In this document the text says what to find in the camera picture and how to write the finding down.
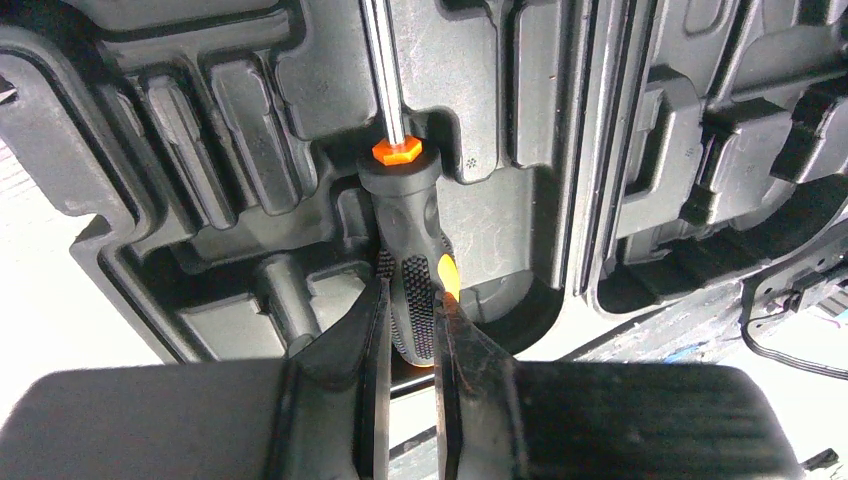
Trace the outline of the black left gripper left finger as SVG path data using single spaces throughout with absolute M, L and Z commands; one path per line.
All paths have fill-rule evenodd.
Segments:
M 389 293 L 288 358 L 56 372 L 1 430 L 5 479 L 384 479 Z

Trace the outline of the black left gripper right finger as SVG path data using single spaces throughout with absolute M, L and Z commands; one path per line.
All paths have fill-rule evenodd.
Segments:
M 763 392 L 710 364 L 520 361 L 435 305 L 443 479 L 799 479 Z

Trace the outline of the black orange stubby screwdriver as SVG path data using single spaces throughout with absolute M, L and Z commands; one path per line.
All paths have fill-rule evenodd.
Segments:
M 430 367 L 436 304 L 445 293 L 453 298 L 460 293 L 458 268 L 439 216 L 441 153 L 405 128 L 389 2 L 363 1 L 360 8 L 385 136 L 357 168 L 378 224 L 393 344 L 409 364 Z

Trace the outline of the black plastic tool case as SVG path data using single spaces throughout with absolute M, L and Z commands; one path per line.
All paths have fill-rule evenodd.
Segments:
M 393 1 L 469 316 L 513 353 L 799 258 L 847 206 L 843 1 Z M 168 362 L 282 349 L 384 250 L 357 1 L 5 1 L 1 136 Z

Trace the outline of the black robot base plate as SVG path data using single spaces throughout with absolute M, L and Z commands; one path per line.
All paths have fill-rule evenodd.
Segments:
M 640 315 L 565 355 L 567 361 L 715 363 L 738 348 L 806 373 L 847 370 L 766 345 L 790 317 L 847 288 L 847 224 L 790 260 Z

